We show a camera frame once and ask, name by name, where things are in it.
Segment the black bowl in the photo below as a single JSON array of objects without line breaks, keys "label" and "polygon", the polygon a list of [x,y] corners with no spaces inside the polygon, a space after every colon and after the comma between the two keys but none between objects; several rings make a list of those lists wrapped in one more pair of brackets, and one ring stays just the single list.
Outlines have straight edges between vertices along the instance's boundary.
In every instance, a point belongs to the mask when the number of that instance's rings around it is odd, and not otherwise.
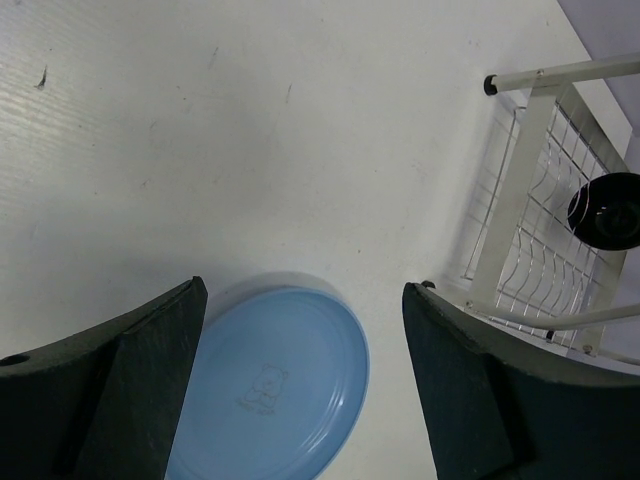
[{"label": "black bowl", "polygon": [[639,246],[639,175],[617,172],[583,185],[572,197],[567,221],[573,235],[599,250]]}]

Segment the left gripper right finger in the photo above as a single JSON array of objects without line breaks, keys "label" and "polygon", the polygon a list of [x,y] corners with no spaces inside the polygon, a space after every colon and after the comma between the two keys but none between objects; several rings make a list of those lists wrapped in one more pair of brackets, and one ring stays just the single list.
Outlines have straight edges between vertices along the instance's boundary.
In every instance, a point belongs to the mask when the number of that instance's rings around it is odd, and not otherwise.
[{"label": "left gripper right finger", "polygon": [[404,330],[441,479],[635,479],[639,380],[538,348],[423,285]]}]

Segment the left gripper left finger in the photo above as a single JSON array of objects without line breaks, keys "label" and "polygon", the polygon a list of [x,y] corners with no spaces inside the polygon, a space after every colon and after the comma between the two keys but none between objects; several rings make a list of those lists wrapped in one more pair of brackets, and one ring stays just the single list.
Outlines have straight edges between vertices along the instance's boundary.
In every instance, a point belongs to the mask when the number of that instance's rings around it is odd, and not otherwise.
[{"label": "left gripper left finger", "polygon": [[129,313],[2,358],[2,478],[164,478],[206,304],[194,277]]}]

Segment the blue plate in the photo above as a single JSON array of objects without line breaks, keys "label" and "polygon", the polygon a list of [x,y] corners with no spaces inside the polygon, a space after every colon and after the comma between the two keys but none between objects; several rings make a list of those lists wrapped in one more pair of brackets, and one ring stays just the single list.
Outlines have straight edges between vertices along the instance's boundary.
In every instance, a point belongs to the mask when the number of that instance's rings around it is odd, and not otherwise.
[{"label": "blue plate", "polygon": [[166,475],[316,479],[367,394],[364,330],[329,283],[271,272],[208,302]]}]

